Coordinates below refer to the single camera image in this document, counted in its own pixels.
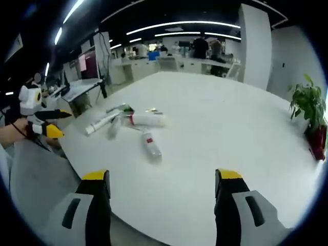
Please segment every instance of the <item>gray floor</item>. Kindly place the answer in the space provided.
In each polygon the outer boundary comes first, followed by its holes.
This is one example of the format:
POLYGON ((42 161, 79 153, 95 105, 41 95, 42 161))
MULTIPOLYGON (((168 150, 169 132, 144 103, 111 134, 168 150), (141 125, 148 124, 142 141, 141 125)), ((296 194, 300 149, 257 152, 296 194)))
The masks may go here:
MULTIPOLYGON (((108 94, 129 84, 131 83, 107 87, 108 94)), ((42 233, 54 206, 66 194, 75 192, 80 182, 67 160, 40 149, 27 140, 15 146, 12 172, 13 200, 26 223, 37 234, 42 233)), ((112 216, 110 233, 113 246, 166 245, 138 232, 115 215, 112 216)))

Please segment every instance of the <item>human hand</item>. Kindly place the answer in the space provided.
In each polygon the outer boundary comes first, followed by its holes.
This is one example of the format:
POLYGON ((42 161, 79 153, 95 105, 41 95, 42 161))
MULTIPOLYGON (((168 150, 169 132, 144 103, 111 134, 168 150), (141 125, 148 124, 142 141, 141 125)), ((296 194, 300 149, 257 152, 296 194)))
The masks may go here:
MULTIPOLYGON (((27 126, 27 119, 25 118, 19 118, 15 121, 14 125, 26 136, 26 126, 27 126)), ((25 136, 23 136, 17 129, 14 129, 14 138, 16 140, 23 139, 25 136)))

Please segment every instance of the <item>cable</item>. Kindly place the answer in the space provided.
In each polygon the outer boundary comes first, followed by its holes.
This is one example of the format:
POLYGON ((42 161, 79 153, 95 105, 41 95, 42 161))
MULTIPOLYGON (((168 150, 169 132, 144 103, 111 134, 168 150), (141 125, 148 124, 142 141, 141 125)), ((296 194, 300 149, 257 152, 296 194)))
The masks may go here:
POLYGON ((99 44, 100 44, 100 48, 101 48, 101 51, 102 51, 102 54, 104 55, 103 56, 103 61, 102 61, 102 64, 103 64, 103 66, 104 66, 104 68, 106 69, 106 64, 105 64, 105 52, 104 52, 104 50, 103 50, 103 45, 101 44, 101 40, 100 40, 100 36, 99 36, 99 44))
POLYGON ((14 123, 12 123, 12 122, 10 122, 10 124, 21 134, 21 135, 23 135, 26 139, 28 139, 28 140, 30 140, 31 142, 33 142, 33 143, 35 143, 36 145, 39 145, 41 148, 43 148, 43 149, 45 149, 45 150, 48 150, 48 148, 46 148, 42 143, 41 143, 41 141, 38 139, 38 141, 39 141, 39 143, 38 142, 35 142, 35 141, 33 141, 33 140, 31 140, 31 139, 29 139, 20 129, 18 129, 18 127, 17 126, 15 126, 15 124, 14 123))
POLYGON ((99 98, 99 96, 100 96, 100 92, 101 92, 101 89, 99 89, 99 92, 98 92, 98 95, 97 95, 97 98, 96 98, 96 102, 95 102, 95 104, 97 104, 97 102, 98 102, 98 98, 99 98))
MULTIPOLYGON (((109 52, 108 48, 107 48, 107 45, 106 45, 106 42, 105 42, 105 37, 104 35, 100 32, 100 35, 103 37, 102 40, 104 41, 104 45, 105 45, 105 48, 106 48, 106 51, 108 53, 108 59, 107 59, 107 79, 109 78, 109 58, 111 56, 111 53, 109 52)), ((101 50, 104 54, 104 59, 105 59, 105 53, 103 51, 103 46, 101 45, 101 42, 100 42, 100 37, 99 37, 99 43, 100 43, 100 46, 101 46, 101 50)))

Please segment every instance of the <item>robotic arm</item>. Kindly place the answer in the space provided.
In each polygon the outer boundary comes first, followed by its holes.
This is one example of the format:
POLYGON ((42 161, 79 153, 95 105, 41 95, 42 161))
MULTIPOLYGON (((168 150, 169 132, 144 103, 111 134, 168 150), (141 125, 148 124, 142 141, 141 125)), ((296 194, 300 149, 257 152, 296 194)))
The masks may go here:
POLYGON ((63 132, 57 126, 49 123, 47 119, 66 118, 71 116, 70 113, 64 110, 42 111, 42 91, 36 85, 22 86, 18 98, 21 101, 20 113, 28 120, 28 137, 33 133, 50 138, 63 137, 63 132))

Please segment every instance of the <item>desk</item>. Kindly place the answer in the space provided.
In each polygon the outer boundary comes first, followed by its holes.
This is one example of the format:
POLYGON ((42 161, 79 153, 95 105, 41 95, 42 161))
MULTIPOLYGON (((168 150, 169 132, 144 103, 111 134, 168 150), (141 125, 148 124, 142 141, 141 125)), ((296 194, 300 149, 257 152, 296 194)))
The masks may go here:
POLYGON ((70 83, 70 90, 67 94, 62 96, 62 98, 67 102, 72 102, 77 97, 81 96, 84 93, 92 90, 93 88, 100 86, 102 95, 104 98, 107 97, 107 93, 105 90, 105 85, 103 85, 103 80, 98 78, 90 78, 90 79, 80 79, 70 83))
POLYGON ((115 63, 112 68, 111 77, 115 85, 126 81, 138 81, 158 72, 157 62, 148 58, 115 63))
POLYGON ((183 68, 179 68, 181 72, 189 72, 189 73, 197 73, 197 74, 206 74, 208 65, 224 67, 228 69, 231 68, 232 66, 232 64, 219 63, 218 61, 214 61, 210 59, 177 57, 176 60, 177 62, 183 64, 183 68))
POLYGON ((215 245, 217 168, 239 172, 286 227, 297 224, 316 190, 316 163, 290 121, 289 102, 225 78, 153 74, 88 110, 64 133, 59 141, 80 177, 110 171, 113 213, 169 245, 215 245), (165 112, 170 125, 152 130, 162 163, 149 163, 133 129, 122 128, 114 141, 106 139, 108 127, 85 135, 100 113, 121 103, 165 112))

